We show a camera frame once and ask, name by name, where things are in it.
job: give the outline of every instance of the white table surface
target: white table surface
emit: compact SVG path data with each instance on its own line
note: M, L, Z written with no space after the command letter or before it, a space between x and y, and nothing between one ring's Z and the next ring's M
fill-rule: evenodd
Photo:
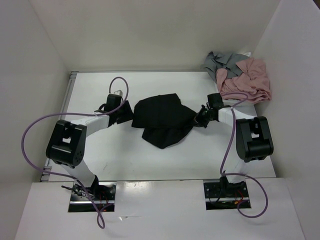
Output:
M269 206L259 218L248 219L236 209L206 210L202 180L118 182L114 212L68 213L71 182L33 183L15 240L303 240L304 235L286 182L261 178ZM248 179L251 209L265 206L259 186Z
M121 76L129 84L132 110L139 100L156 95L177 93L183 105L198 112L207 102L207 95L217 93L216 84L206 72L101 72L78 73L67 111L92 113L106 102L109 84ZM126 91L125 84L117 80L112 91ZM237 109L256 116L253 106ZM67 116L68 121L78 119ZM142 139L143 129L132 128L130 122L113 125L86 139L84 160L101 181L192 180L218 179L220 164L231 135L231 127L210 122L208 128L194 127L178 144L159 149ZM238 159L235 142L226 167L234 167ZM248 163L250 175L259 178L275 177L270 157ZM66 173L54 164L52 171ZM50 175L49 181L70 179Z

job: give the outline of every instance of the white panel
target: white panel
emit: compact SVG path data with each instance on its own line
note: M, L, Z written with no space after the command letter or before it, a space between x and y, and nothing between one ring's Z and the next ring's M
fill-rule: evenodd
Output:
M206 210L203 182L118 182L114 212L105 212L106 228L94 212L68 213L70 192L61 184L33 183L15 240L303 240L304 236L285 181L261 178L269 208L256 219L236 209ZM259 186L247 181L252 209L257 214L265 198Z
M20 150L25 128L35 118L58 112L68 73L27 0L0 1L0 239L12 240L32 181L39 173ZM26 149L43 166L45 147L55 119L27 137Z
M283 0L254 56L262 57L272 101L257 106L273 137L273 164L287 177L305 237L320 239L320 10L312 0Z
M198 69L253 51L280 0L30 0L70 70Z
M139 100L177 93L182 104L195 112L206 104L207 95L217 93L216 84L206 72L104 72L79 73L71 94L68 112L92 113L105 103L109 84L116 76L128 81L128 100L134 109ZM119 79L113 91L125 92ZM255 116L253 106L237 109ZM68 121L77 117L68 116ZM194 127L178 144L159 149L142 139L143 129L132 128L132 121L113 125L86 139L84 159L89 169L101 181L218 179L220 165L229 143L232 128L224 123L210 122L208 128ZM235 143L226 167L234 169L238 163ZM255 177L275 177L269 157L252 161L250 173ZM53 171L65 173L54 164ZM50 176L50 181L69 181Z

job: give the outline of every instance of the black cloth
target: black cloth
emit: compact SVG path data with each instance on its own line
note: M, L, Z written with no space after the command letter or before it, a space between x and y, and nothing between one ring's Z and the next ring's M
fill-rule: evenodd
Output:
M193 128L196 112L181 104L176 93L140 100L134 107L133 128L144 128L142 138L164 149L178 143Z

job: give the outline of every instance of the black bracket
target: black bracket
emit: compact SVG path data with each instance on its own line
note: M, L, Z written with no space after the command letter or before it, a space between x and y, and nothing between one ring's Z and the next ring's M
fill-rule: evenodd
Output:
M220 109L230 107L228 105L224 106L220 93L209 94L207 98L206 107L201 105L200 111L194 118L195 127L206 128L210 121L218 121Z
M274 152L268 120L264 116L236 120L236 152L245 163L263 160Z
M243 201L243 198L249 198L245 181L229 183L226 176L222 176L219 181L205 181L203 187L207 210L236 209L238 203ZM247 199L244 200L245 202L239 208L251 208L250 201Z
M117 94L109 93L108 97L106 98L106 103L102 104L98 110L95 112L98 113L107 113L112 111L113 109L116 109L120 106L122 102L122 97ZM130 103L128 100L126 100L123 103L123 106L120 107L117 111L108 114L109 116L109 124L108 127L111 125L117 123L122 124L125 122L128 122L134 118L134 113L132 112Z
M78 185L77 183L73 185L73 187L67 187L67 186L61 186L63 189L70 190L72 193L79 197L87 197L86 192L83 190L83 188ZM99 184L99 179L95 175L95 178L91 184L90 187L86 188L90 197L94 200L99 200L99 197L103 195L102 198L105 200L115 200L115 194L116 194L116 186L112 185L111 187L105 186L105 185L100 185Z
M56 164L74 168L85 155L86 136L86 126L59 120L55 124L45 155Z

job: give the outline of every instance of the gray cloth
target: gray cloth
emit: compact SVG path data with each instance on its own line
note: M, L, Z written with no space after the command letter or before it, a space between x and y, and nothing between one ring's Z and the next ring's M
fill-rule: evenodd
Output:
M248 56L238 53L223 54L210 52L208 56L206 56L201 68L205 69L215 83L217 83L216 73L218 69L226 69L228 79L240 76L243 72L236 63L248 58Z

